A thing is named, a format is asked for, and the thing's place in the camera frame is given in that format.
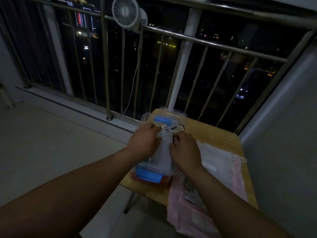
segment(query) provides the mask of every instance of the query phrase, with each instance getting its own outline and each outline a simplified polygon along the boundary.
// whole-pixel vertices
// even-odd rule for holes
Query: fan
[[[147,25],[146,12],[139,8],[136,0],[114,0],[112,14],[117,24],[129,31],[139,33],[139,24]]]

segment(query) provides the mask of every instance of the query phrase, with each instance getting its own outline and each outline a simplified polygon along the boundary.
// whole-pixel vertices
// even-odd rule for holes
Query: tabletop
[[[244,157],[240,139],[236,134],[190,118],[186,119],[184,126],[185,132],[191,133],[192,136],[201,143],[207,143],[216,148]],[[246,163],[241,164],[241,172],[248,203],[258,208]],[[150,183],[133,181],[130,178],[130,172],[123,178],[120,185],[165,206],[168,205],[170,186],[160,188]]]

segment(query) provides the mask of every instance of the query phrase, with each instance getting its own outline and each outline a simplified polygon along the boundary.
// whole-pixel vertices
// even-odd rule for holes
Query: person's left arm
[[[0,207],[1,237],[75,237],[131,168],[155,153],[159,130],[152,123],[144,124],[119,152],[57,177]]]

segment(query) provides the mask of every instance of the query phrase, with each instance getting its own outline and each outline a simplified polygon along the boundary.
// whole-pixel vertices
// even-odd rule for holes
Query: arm
[[[192,181],[222,237],[292,237],[219,180],[201,163],[191,134],[178,132],[179,144],[170,145],[176,166]]]
[[[1,237],[75,237],[130,169],[156,151],[160,128],[142,125],[127,147],[0,207]]]

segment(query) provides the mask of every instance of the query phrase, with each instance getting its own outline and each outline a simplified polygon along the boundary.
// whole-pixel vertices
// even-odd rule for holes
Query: forearm
[[[222,237],[292,237],[203,167],[188,176]]]
[[[51,180],[0,208],[2,237],[74,237],[135,165],[125,149]]]

